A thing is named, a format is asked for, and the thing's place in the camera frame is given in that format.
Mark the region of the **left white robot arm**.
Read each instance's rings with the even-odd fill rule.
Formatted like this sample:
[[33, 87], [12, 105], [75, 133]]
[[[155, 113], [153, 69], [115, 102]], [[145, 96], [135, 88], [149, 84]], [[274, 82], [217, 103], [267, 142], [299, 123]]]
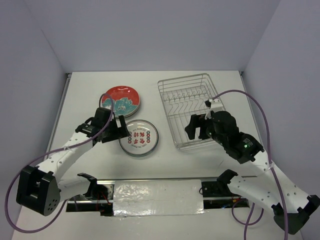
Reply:
[[62, 148], [49, 154], [36, 166], [25, 166], [20, 174], [16, 202], [43, 216], [50, 215], [60, 202], [82, 195], [90, 200], [98, 194], [97, 179], [81, 172], [63, 179], [68, 169], [97, 143], [107, 143], [129, 136], [124, 116], [99, 107], [95, 115], [80, 124]]

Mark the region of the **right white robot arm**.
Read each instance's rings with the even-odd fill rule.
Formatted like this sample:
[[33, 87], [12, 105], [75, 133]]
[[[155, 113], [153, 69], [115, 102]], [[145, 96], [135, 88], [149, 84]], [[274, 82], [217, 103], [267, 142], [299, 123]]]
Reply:
[[319, 208], [320, 198], [309, 195], [294, 184], [273, 162], [268, 152], [250, 134], [241, 132], [236, 119], [227, 111], [193, 114], [185, 132], [189, 139], [212, 139], [223, 147], [226, 154], [239, 164], [250, 167], [262, 178], [263, 186], [247, 182], [234, 170], [225, 170], [217, 179], [217, 190], [223, 196], [240, 195], [258, 204], [273, 215], [275, 223], [288, 234], [294, 235]]

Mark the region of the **plain pale green plate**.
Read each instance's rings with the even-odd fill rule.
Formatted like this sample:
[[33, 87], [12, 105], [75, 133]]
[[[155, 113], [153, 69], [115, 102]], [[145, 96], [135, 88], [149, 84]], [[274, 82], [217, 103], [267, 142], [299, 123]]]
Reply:
[[139, 110], [140, 106], [141, 106], [141, 102], [139, 102], [139, 104], [136, 105], [136, 108], [134, 109], [134, 111], [132, 111], [130, 114], [128, 114], [128, 115], [126, 115], [126, 116], [124, 116], [124, 117], [125, 117], [125, 118], [129, 118], [129, 117], [131, 117], [132, 115], [134, 115], [134, 114]]

